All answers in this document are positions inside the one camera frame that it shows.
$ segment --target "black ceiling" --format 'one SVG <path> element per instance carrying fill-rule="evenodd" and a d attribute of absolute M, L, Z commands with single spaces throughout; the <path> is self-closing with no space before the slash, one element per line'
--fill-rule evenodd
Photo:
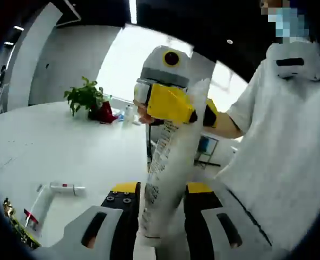
<path fill-rule="evenodd" d="M 16 43 L 22 31 L 13 28 L 13 26 L 16 25 L 19 27 L 24 27 L 26 23 L 31 19 L 31 17 L 47 3 L 48 1 L 46 0 L 32 1 L 31 4 L 27 5 L 26 8 L 22 9 L 22 12 L 19 13 L 19 15 L 17 16 L 17 19 L 13 22 L 12 27 L 9 28 L 7 34 L 5 35 L 4 41 Z M 6 44 L 4 45 L 4 47 L 7 49 L 13 48 L 12 45 L 6 45 Z"/>
<path fill-rule="evenodd" d="M 62 12 L 59 23 L 76 19 L 64 0 L 52 1 Z M 130 23 L 129 0 L 70 0 L 82 21 L 64 26 Z M 275 40 L 274 24 L 261 15 L 259 0 L 137 0 L 137 24 L 194 46 L 249 81 Z"/>

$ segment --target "black camera lens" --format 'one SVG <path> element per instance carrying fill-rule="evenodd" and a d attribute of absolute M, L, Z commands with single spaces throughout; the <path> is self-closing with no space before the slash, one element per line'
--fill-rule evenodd
<path fill-rule="evenodd" d="M 179 56 L 176 53 L 170 51 L 169 53 L 166 53 L 165 61 L 170 66 L 177 65 L 179 62 Z"/>

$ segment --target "person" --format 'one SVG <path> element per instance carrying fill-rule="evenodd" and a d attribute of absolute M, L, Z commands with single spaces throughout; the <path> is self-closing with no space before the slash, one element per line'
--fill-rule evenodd
<path fill-rule="evenodd" d="M 283 43 L 269 47 L 237 102 L 226 113 L 218 113 L 216 128 L 206 130 L 230 139 L 244 137 L 215 179 L 252 214 L 273 246 L 292 250 L 320 211 L 320 50 L 308 40 L 307 30 L 293 28 L 303 17 L 285 15 L 296 11 L 288 1 L 261 4 L 270 22 L 281 18 L 283 24 L 290 23 L 290 34 L 277 30 Z M 301 53 L 297 46 L 303 47 Z M 304 58 L 293 58 L 291 52 L 296 51 Z M 278 60 L 286 54 L 289 58 Z M 303 61 L 302 76 L 298 64 L 287 66 L 293 61 Z M 155 121 L 143 104 L 135 105 L 142 123 Z"/>
<path fill-rule="evenodd" d="M 4 75 L 6 74 L 6 66 L 3 65 L 0 73 L 0 85 L 2 86 L 4 81 Z"/>

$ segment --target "window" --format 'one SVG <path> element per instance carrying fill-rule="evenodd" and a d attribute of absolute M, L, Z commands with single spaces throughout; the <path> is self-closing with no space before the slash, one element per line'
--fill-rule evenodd
<path fill-rule="evenodd" d="M 127 101 L 133 100 L 133 88 L 143 63 L 157 46 L 169 46 L 192 55 L 193 47 L 157 31 L 126 26 L 110 46 L 97 76 L 98 87 L 104 93 Z"/>
<path fill-rule="evenodd" d="M 218 111 L 225 112 L 235 103 L 247 83 L 230 68 L 217 62 L 210 83 L 208 98 L 212 99 Z"/>

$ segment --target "green leaves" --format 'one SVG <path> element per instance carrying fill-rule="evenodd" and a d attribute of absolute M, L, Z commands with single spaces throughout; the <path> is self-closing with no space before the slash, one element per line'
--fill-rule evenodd
<path fill-rule="evenodd" d="M 84 76 L 82 76 L 82 80 L 84 81 L 83 87 L 71 87 L 71 91 L 67 90 L 64 92 L 63 97 L 67 98 L 72 116 L 74 116 L 82 106 L 85 106 L 86 109 L 98 109 L 104 102 L 103 88 L 97 90 L 95 87 L 97 81 L 90 82 Z"/>
<path fill-rule="evenodd" d="M 70 93 L 70 91 L 65 91 L 63 97 L 66 98 L 69 95 L 69 93 Z"/>

